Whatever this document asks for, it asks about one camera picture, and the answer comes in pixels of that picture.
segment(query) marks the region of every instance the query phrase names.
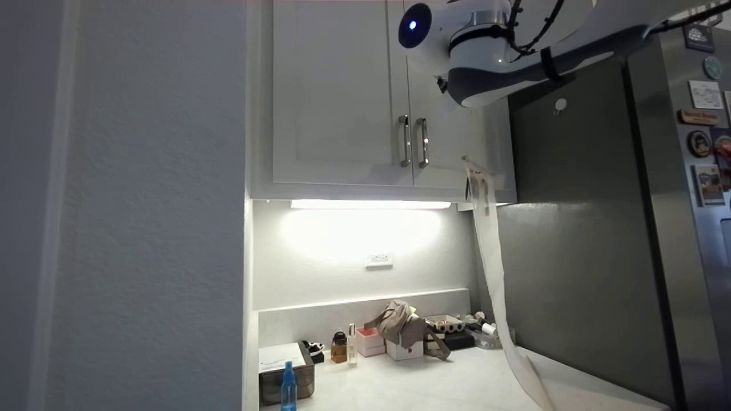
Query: white countertop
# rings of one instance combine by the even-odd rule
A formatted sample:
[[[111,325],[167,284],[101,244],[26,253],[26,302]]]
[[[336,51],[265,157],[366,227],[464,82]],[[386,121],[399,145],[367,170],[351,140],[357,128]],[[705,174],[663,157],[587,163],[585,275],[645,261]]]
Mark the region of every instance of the white countertop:
[[[657,403],[530,354],[560,411],[656,411]],[[538,411],[499,349],[456,349],[450,362],[390,356],[315,366],[315,394],[301,411]]]

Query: upper cabinet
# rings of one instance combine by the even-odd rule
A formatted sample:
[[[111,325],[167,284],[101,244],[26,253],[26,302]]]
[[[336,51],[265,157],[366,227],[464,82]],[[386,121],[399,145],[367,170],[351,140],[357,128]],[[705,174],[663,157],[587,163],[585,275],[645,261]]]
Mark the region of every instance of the upper cabinet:
[[[484,116],[409,68],[401,12],[393,0],[272,2],[272,186],[291,197],[462,195],[462,156],[479,153]]]

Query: refrigerator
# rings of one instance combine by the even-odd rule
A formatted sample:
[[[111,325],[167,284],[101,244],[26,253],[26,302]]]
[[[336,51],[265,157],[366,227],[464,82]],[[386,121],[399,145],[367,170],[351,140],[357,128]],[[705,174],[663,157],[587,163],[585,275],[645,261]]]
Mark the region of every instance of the refrigerator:
[[[508,97],[520,348],[668,410],[731,410],[725,91],[731,34],[688,27]]]

